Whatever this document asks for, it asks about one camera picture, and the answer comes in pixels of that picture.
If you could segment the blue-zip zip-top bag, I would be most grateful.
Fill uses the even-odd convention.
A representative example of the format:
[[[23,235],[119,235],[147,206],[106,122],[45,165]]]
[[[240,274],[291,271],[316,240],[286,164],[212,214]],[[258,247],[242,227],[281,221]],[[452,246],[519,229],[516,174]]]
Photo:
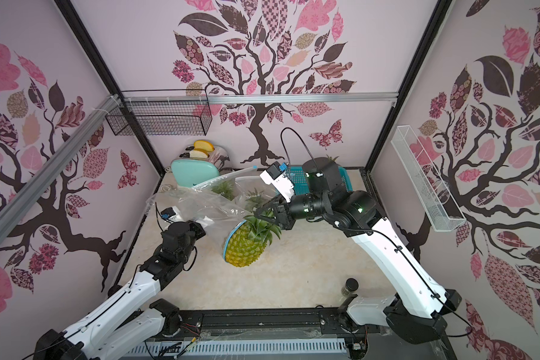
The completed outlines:
[[[199,191],[196,201],[199,204],[197,217],[194,220],[202,225],[206,237],[211,240],[224,259],[224,246],[231,232],[245,219],[252,215],[221,195],[210,191]]]

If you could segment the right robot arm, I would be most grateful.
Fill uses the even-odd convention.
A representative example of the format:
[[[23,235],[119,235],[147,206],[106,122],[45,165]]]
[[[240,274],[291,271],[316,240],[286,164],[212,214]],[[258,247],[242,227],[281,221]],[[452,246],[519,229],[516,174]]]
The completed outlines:
[[[461,303],[460,294],[438,284],[398,238],[382,206],[363,190],[347,189],[339,166],[327,157],[302,167],[308,192],[298,193],[285,163],[275,162],[259,177],[278,192],[255,216],[291,230],[301,219],[322,218],[352,239],[377,264],[396,294],[343,303],[344,321],[356,326],[387,326],[410,344],[447,338],[445,316]]]

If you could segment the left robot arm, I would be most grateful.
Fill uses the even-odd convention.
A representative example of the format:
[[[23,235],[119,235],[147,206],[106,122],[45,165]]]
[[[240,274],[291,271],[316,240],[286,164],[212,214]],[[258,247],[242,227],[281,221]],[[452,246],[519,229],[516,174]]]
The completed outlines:
[[[171,223],[161,234],[161,245],[126,285],[64,331],[43,334],[29,358],[120,359],[156,335],[177,335],[179,308],[155,296],[183,272],[197,240],[205,235],[196,221]]]

